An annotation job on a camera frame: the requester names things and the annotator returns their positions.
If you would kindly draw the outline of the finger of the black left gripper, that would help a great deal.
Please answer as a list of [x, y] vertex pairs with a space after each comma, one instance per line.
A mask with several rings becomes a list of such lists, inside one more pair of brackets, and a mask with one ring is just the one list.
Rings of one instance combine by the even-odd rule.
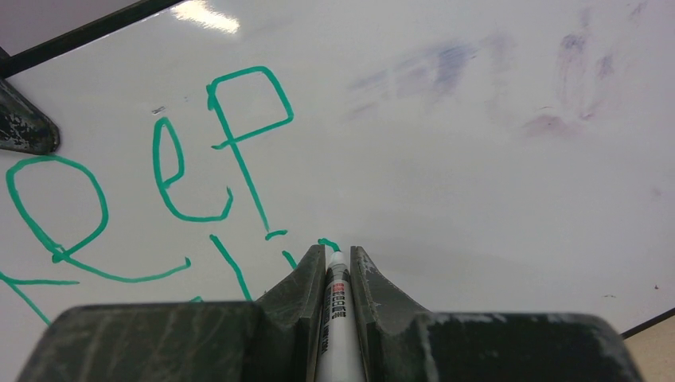
[[58, 126], [1, 76], [1, 150], [47, 155], [59, 145]]

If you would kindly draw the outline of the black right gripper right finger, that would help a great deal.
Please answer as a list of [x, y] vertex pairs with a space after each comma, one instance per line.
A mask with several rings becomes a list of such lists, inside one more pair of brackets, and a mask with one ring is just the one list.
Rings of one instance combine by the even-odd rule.
[[370, 381], [638, 381], [621, 336], [570, 313], [432, 312], [389, 281], [364, 248], [351, 285]]

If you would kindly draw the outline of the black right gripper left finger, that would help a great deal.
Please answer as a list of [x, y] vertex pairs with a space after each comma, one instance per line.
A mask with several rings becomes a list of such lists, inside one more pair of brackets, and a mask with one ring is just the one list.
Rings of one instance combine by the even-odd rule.
[[253, 302], [76, 306], [44, 332], [21, 381], [307, 381], [326, 250]]

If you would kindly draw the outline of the white marker pen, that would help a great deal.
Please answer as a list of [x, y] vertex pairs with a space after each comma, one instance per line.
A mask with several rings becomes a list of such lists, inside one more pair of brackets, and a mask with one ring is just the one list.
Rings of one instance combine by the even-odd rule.
[[315, 379], [366, 380], [349, 267], [340, 251], [331, 255], [327, 266]]

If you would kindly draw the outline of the white whiteboard black frame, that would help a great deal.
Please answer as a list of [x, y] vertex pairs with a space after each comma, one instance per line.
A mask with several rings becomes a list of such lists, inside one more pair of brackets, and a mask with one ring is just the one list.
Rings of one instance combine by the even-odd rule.
[[1, 378], [59, 314], [255, 299], [319, 240], [436, 311], [674, 306], [671, 1], [186, 1], [10, 78]]

